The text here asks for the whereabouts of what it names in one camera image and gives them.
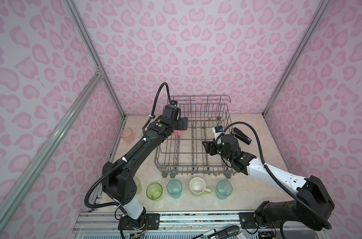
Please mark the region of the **pink plastic cup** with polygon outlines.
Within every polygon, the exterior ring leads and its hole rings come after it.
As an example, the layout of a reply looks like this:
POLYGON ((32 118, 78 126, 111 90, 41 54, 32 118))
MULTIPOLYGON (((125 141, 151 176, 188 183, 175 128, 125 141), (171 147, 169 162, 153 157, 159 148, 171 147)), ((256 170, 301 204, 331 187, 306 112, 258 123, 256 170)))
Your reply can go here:
POLYGON ((183 130, 175 130, 174 132, 173 132, 173 135, 175 135, 175 136, 181 136, 181 135, 183 135, 183 130))

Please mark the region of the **cream green-handled mug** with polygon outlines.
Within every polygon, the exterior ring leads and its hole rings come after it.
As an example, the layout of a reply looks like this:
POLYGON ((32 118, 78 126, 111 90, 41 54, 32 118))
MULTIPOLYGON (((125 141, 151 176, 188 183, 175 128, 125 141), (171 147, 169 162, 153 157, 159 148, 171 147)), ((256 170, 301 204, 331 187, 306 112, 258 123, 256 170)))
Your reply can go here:
POLYGON ((189 187, 192 195, 195 197, 212 193, 212 190, 206 187, 206 182, 200 177, 193 178, 189 183, 189 187))

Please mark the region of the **teal textured plastic cup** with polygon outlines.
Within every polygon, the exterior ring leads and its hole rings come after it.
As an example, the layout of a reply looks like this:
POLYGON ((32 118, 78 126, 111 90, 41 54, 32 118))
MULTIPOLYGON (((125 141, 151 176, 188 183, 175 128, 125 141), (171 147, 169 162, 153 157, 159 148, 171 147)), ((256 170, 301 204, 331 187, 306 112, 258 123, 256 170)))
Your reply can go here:
POLYGON ((228 198, 233 193, 233 186, 227 180, 220 180, 216 185, 216 197, 220 200, 228 198))

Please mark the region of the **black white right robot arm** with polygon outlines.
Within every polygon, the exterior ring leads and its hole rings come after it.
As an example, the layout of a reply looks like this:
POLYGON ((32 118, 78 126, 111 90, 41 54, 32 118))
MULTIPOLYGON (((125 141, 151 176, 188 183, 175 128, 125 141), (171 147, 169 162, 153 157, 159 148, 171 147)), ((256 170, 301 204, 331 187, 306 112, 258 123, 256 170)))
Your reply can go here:
POLYGON ((255 223, 264 228, 274 222, 293 221, 315 231, 331 229, 329 218, 335 204, 323 182, 316 176, 306 178, 267 164, 258 134, 254 136, 259 156, 243 151, 238 141, 248 143, 248 138, 236 125, 234 122, 226 128, 214 127, 214 139, 202 143, 206 153, 219 155, 237 173, 260 179, 292 198, 278 203, 264 201, 254 212, 255 223))

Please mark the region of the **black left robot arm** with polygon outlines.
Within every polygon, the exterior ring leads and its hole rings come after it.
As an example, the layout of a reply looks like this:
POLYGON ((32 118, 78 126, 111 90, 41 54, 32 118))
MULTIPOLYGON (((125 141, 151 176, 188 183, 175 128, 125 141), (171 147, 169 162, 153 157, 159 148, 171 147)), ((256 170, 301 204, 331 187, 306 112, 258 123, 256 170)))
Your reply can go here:
POLYGON ((168 104, 164 106, 160 116, 154 115, 160 91, 157 91, 148 121, 142 127, 140 140, 116 162, 107 162, 102 168, 101 177, 90 187, 84 198, 84 204, 90 209, 116 206, 123 212, 119 226, 124 224, 141 229, 145 221, 146 209, 136 199, 137 185, 134 176, 146 158, 160 146, 176 130, 187 130, 188 119, 181 117, 181 109, 177 101, 170 99, 169 86, 163 82, 160 87, 166 88, 168 104), (101 186, 102 191, 112 202, 92 204, 90 196, 101 186))

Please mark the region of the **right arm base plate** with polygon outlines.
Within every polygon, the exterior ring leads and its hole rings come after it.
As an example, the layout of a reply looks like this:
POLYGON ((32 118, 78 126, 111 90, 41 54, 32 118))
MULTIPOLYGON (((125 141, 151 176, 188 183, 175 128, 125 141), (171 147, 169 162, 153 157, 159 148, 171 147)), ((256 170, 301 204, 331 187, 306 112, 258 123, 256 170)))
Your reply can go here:
POLYGON ((239 222, 242 229, 250 230, 277 230, 279 231, 280 221, 275 221, 273 223, 266 223, 260 219, 260 217, 255 216, 254 212, 240 212, 239 222))

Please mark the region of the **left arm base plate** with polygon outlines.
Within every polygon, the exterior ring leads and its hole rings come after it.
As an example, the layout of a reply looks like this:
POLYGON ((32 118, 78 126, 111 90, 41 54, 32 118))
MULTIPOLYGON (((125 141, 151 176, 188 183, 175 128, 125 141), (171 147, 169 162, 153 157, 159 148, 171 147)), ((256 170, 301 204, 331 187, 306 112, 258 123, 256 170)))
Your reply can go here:
POLYGON ((123 231, 133 230, 158 230, 160 224, 160 214, 143 214, 138 219, 123 216, 119 219, 118 229, 123 231))

